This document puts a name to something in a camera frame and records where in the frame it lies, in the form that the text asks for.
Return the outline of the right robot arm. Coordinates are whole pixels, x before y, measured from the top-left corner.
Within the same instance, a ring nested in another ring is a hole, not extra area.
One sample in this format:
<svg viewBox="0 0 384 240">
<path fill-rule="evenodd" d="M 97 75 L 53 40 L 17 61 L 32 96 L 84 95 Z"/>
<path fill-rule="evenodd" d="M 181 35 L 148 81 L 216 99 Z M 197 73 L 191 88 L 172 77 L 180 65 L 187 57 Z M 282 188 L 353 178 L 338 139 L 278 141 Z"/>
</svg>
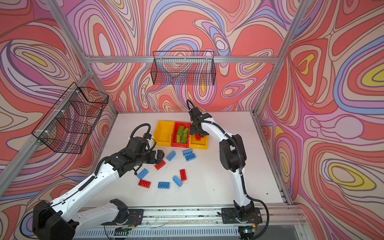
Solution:
<svg viewBox="0 0 384 240">
<path fill-rule="evenodd" d="M 235 219 L 240 223 L 245 222 L 255 207 L 245 190 L 243 169 L 247 155 L 242 137 L 224 130 L 210 114 L 203 114 L 197 107 L 189 108 L 189 115 L 192 134 L 200 137 L 210 136 L 219 143 L 220 162 L 223 168 L 229 171 L 234 187 Z"/>
</svg>

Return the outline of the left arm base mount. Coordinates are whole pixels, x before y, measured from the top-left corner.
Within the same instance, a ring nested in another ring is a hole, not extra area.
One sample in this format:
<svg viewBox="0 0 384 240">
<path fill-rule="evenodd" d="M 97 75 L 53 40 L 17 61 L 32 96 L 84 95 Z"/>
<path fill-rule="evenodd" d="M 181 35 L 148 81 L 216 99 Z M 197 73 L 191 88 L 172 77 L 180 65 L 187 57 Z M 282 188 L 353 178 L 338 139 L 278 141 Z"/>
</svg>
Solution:
<svg viewBox="0 0 384 240">
<path fill-rule="evenodd" d="M 128 209 L 125 213 L 118 214 L 116 220 L 102 224 L 104 233 L 109 240 L 126 237 L 142 224 L 143 216 L 144 209 Z"/>
</svg>

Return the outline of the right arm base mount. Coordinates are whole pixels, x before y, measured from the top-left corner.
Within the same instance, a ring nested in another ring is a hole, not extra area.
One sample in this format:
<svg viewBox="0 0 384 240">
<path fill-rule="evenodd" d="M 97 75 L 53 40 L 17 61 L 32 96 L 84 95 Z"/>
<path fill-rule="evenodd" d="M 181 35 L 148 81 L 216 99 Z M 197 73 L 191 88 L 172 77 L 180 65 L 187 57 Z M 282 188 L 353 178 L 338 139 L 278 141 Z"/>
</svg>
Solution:
<svg viewBox="0 0 384 240">
<path fill-rule="evenodd" d="M 245 214 L 241 214 L 235 208 L 222 208 L 218 215 L 224 224 L 253 224 L 263 223 L 263 218 L 259 208 L 253 208 Z"/>
</svg>

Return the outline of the green lego tall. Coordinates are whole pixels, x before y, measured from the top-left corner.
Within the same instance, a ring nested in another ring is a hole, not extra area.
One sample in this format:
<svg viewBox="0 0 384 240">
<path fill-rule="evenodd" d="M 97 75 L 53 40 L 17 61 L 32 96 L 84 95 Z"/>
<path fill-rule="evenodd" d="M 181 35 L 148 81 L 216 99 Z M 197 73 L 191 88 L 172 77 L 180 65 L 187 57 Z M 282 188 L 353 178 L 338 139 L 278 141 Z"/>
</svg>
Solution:
<svg viewBox="0 0 384 240">
<path fill-rule="evenodd" d="M 179 129 L 178 129 L 178 135 L 182 135 L 183 132 L 184 132 L 184 129 L 185 129 L 184 126 L 180 126 Z"/>
</svg>

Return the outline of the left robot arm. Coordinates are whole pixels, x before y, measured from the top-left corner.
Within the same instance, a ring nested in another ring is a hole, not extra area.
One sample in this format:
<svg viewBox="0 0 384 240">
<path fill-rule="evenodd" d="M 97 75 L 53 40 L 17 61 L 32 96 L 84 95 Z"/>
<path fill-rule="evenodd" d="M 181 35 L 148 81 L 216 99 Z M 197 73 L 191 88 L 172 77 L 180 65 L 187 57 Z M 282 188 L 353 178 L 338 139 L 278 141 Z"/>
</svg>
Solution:
<svg viewBox="0 0 384 240">
<path fill-rule="evenodd" d="M 164 152 L 155 150 L 148 139 L 132 137 L 125 148 L 102 158 L 95 172 L 67 193 L 49 203 L 38 203 L 33 209 L 33 233 L 39 240 L 71 240 L 105 223 L 126 225 L 130 212 L 119 199 L 87 211 L 81 208 L 124 174 L 143 164 L 161 164 L 164 156 Z"/>
</svg>

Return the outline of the green lego square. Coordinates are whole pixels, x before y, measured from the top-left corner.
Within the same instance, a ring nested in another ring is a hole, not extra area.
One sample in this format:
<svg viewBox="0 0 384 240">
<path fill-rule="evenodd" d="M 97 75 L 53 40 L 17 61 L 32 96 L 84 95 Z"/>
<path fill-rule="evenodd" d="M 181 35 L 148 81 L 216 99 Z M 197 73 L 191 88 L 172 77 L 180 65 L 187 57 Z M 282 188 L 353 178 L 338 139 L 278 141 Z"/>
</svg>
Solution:
<svg viewBox="0 0 384 240">
<path fill-rule="evenodd" d="M 187 138 L 188 135 L 189 135 L 189 129 L 186 128 L 186 129 L 184 129 L 184 131 L 183 131 L 183 135 L 182 135 L 182 137 L 183 137 L 183 138 Z"/>
</svg>

